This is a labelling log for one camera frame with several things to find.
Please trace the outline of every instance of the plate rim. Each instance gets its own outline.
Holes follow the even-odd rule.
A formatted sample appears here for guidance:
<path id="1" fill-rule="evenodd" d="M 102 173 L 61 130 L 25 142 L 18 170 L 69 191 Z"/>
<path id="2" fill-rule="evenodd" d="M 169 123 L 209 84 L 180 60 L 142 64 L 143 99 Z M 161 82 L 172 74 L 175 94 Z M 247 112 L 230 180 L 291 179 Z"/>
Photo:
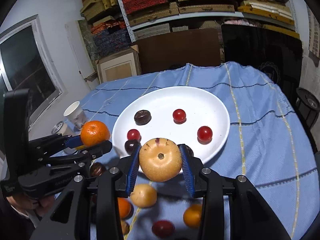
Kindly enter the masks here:
<path id="1" fill-rule="evenodd" d="M 116 127 L 116 125 L 117 125 L 117 123 L 118 123 L 118 120 L 120 119 L 121 115 L 124 113 L 124 111 L 125 111 L 129 106 L 131 106 L 131 105 L 132 105 L 133 103 L 135 103 L 137 100 L 139 100 L 140 98 L 143 98 L 143 97 L 146 96 L 146 95 L 149 95 L 149 94 L 158 92 L 158 91 L 160 91 L 160 90 L 167 90 L 167 89 L 171 89 L 171 90 L 172 90 L 172 89 L 177 89 L 177 88 L 179 88 L 179 89 L 185 88 L 185 89 L 191 89 L 191 90 L 202 90 L 202 91 L 204 91 L 204 92 L 206 92 L 206 93 L 209 93 L 210 95 L 214 96 L 214 97 L 223 105 L 223 108 L 224 108 L 224 110 L 225 110 L 226 113 L 227 113 L 227 118 L 228 118 L 228 123 L 229 123 L 229 125 L 227 126 L 227 132 L 226 132 L 223 140 L 221 141 L 220 145 L 219 145 L 219 146 L 217 147 L 217 149 L 215 150 L 214 155 L 211 154 L 211 155 L 210 155 L 209 157 L 207 157 L 204 161 L 202 161 L 203 165 L 205 165 L 205 163 L 207 163 L 207 162 L 210 161 L 212 158 L 214 158 L 215 155 L 217 155 L 218 152 L 219 152 L 219 151 L 222 149 L 222 147 L 225 145 L 225 143 L 226 143 L 226 141 L 227 141 L 227 138 L 228 138 L 228 135 L 229 135 L 229 132 L 230 132 L 230 115 L 229 115 L 228 109 L 226 108 L 225 104 L 221 101 L 220 98 L 218 98 L 218 97 L 217 97 L 216 95 L 214 95 L 213 93 L 210 93 L 209 91 L 204 90 L 204 89 L 202 89 L 202 88 L 189 87 L 189 86 L 172 86 L 172 87 L 165 87 L 165 88 L 160 88 L 160 89 L 151 91 L 151 92 L 149 92 L 149 93 L 147 93 L 147 94 L 145 94 L 145 95 L 137 98 L 136 100 L 134 100 L 133 102 L 131 102 L 131 103 L 121 112 L 121 114 L 118 116 L 115 124 L 113 125 L 112 136 L 113 136 L 113 134 L 114 134 L 115 127 Z"/>

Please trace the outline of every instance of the white plate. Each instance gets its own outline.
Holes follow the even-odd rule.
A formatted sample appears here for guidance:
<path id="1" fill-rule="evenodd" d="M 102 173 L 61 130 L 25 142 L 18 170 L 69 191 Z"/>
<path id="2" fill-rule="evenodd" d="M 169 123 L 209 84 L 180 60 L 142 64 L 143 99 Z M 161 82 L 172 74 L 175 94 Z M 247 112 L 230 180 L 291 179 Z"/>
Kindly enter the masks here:
<path id="1" fill-rule="evenodd" d="M 183 124 L 173 121 L 172 113 L 179 108 L 187 114 Z M 151 121 L 146 125 L 136 125 L 134 121 L 139 110 L 151 113 Z M 213 132 L 212 141 L 205 145 L 197 140 L 197 131 L 203 125 L 209 126 Z M 138 98 L 123 110 L 113 127 L 112 144 L 120 158 L 128 156 L 124 149 L 127 133 L 130 129 L 137 129 L 141 134 L 141 145 L 153 138 L 185 143 L 205 164 L 222 148 L 229 128 L 228 110 L 215 95 L 194 87 L 168 87 Z"/>

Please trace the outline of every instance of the can lid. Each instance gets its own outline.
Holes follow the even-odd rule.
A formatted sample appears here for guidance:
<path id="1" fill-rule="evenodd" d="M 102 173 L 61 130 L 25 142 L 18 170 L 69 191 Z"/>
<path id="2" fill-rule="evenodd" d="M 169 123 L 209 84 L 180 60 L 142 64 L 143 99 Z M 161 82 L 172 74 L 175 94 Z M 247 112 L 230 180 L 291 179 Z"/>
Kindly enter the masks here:
<path id="1" fill-rule="evenodd" d="M 53 127 L 53 129 L 52 129 L 52 131 L 51 131 L 51 134 L 57 133 L 57 132 L 61 129 L 61 127 L 62 127 L 63 124 L 64 124 L 63 121 L 58 122 L 58 123 Z"/>

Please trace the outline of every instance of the tablecloth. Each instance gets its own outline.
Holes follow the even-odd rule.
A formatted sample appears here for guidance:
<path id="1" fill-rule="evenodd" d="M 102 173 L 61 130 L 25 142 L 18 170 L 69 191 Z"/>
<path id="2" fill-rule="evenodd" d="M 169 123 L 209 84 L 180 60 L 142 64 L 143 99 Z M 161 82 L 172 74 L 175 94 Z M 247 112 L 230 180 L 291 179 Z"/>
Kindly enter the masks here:
<path id="1" fill-rule="evenodd" d="M 220 175 L 246 175 L 278 216 L 292 239 L 300 239 L 319 212 L 319 182 L 308 138 L 292 106 L 268 76 L 251 66 L 227 62 L 217 67 L 192 64 L 163 72 L 106 82 L 83 100 L 89 120 L 104 122 L 112 131 L 116 119 L 134 100 L 151 91 L 171 86 L 207 90 L 225 104 L 230 115 L 230 132 L 222 150 L 205 164 Z M 117 164 L 115 151 L 97 161 L 108 168 Z M 151 183 L 138 176 L 137 184 Z M 158 239 L 151 232 L 158 220 L 169 220 L 175 234 L 168 239 L 196 239 L 197 229 L 183 223 L 191 203 L 182 176 L 164 183 L 152 182 L 158 191 L 156 205 L 134 206 L 128 240 Z M 95 226 L 91 239 L 96 238 Z M 225 199 L 225 239 L 230 238 L 228 200 Z"/>

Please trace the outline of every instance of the red tomato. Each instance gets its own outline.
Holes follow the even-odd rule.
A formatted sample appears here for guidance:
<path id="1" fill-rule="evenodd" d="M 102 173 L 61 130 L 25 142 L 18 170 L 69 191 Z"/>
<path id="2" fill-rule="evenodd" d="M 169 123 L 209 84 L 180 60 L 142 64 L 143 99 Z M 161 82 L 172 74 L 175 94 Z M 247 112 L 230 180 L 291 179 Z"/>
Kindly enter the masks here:
<path id="1" fill-rule="evenodd" d="M 136 130 L 136 129 L 131 129 L 127 133 L 128 140 L 137 140 L 137 141 L 139 141 L 140 137 L 141 137 L 141 135 L 140 135 L 139 131 Z"/>
<path id="2" fill-rule="evenodd" d="M 201 126 L 198 129 L 197 135 L 198 135 L 199 141 L 204 142 L 204 143 L 208 143 L 212 139 L 212 130 L 208 126 Z"/>
<path id="3" fill-rule="evenodd" d="M 177 123 L 183 122 L 187 117 L 186 112 L 183 111 L 182 109 L 175 110 L 172 116 L 173 116 L 173 120 Z"/>
<path id="4" fill-rule="evenodd" d="M 159 220 L 153 224 L 151 230 L 156 236 L 166 238 L 173 234 L 174 225 L 170 221 Z"/>

